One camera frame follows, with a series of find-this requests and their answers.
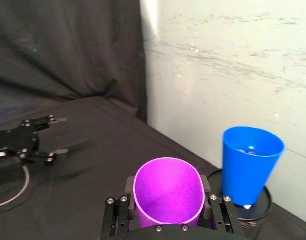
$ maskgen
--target purple cup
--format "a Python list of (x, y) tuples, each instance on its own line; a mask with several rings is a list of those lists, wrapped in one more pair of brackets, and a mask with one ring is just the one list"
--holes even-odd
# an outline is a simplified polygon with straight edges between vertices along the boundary
[(149, 161), (136, 173), (133, 188), (141, 228), (197, 225), (205, 193), (197, 170), (189, 163), (171, 157)]

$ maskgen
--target black fabric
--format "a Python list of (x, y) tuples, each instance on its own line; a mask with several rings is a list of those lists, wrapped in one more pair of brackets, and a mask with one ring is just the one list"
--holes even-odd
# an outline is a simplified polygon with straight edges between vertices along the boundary
[(146, 120), (139, 0), (0, 0), (0, 119), (91, 96)]
[[(153, 158), (181, 158), (204, 175), (216, 170), (102, 97), (23, 114), (0, 124), (0, 130), (49, 114), (68, 121), (40, 132), (41, 149), (69, 148), (70, 153), (53, 168), (29, 166), (32, 179), (27, 192), (0, 208), (0, 240), (98, 239), (105, 199), (121, 196), (127, 177)], [(4, 169), (9, 176), (5, 188), (10, 182), (23, 184), (20, 172), (14, 178), (7, 171), (15, 170)], [(306, 240), (306, 224), (274, 205), (259, 240), (289, 239)]]

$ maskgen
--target black tablecloth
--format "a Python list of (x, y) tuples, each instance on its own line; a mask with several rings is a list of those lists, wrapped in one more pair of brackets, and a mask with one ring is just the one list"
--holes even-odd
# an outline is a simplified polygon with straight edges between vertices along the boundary
[[(0, 208), (0, 240), (98, 239), (105, 199), (123, 195), (127, 177), (154, 158), (184, 159), (203, 175), (216, 170), (101, 97), (23, 114), (0, 123), (0, 130), (49, 114), (68, 121), (39, 133), (41, 150), (69, 148), (70, 153), (61, 156), (55, 167), (29, 166), (28, 190)], [(3, 171), (6, 182), (23, 184), (24, 176), (15, 168)], [(274, 205), (259, 239), (305, 240), (306, 224)]]

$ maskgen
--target screw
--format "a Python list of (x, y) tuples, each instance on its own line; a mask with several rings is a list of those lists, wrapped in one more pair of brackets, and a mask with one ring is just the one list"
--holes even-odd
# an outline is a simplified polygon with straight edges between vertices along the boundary
[(209, 197), (211, 200), (216, 200), (217, 199), (217, 197), (215, 196), (215, 195), (210, 195), (210, 197)]
[(114, 203), (114, 199), (113, 198), (109, 198), (108, 200), (106, 200), (107, 204), (113, 204)]
[(122, 202), (126, 202), (126, 201), (127, 201), (127, 196), (121, 197), (121, 201), (122, 201)]
[(187, 232), (189, 227), (187, 225), (182, 225), (181, 229), (182, 229), (183, 232)]
[(160, 225), (157, 225), (157, 226), (155, 227), (155, 230), (156, 230), (156, 232), (160, 233), (160, 232), (163, 230), (163, 227), (160, 226)]
[(225, 202), (230, 202), (230, 201), (231, 201), (231, 198), (230, 198), (229, 196), (225, 196), (225, 197), (224, 197), (224, 201), (225, 201)]

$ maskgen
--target wire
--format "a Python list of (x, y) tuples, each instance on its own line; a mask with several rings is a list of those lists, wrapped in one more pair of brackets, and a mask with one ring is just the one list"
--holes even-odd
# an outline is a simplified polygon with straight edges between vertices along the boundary
[(15, 197), (11, 198), (10, 200), (8, 200), (8, 201), (6, 201), (6, 202), (1, 203), (1, 204), (0, 204), (0, 207), (1, 207), (1, 206), (4, 206), (4, 205), (6, 205), (6, 204), (9, 204), (10, 202), (12, 202), (12, 201), (14, 201), (15, 199), (17, 199), (17, 198), (20, 197), (20, 196), (23, 194), (23, 192), (25, 192), (25, 190), (27, 189), (28, 184), (29, 184), (29, 171), (28, 171), (28, 169), (27, 169), (26, 166), (23, 166), (23, 170), (24, 170), (24, 172), (25, 172), (25, 184), (24, 184), (22, 190), (21, 190)]

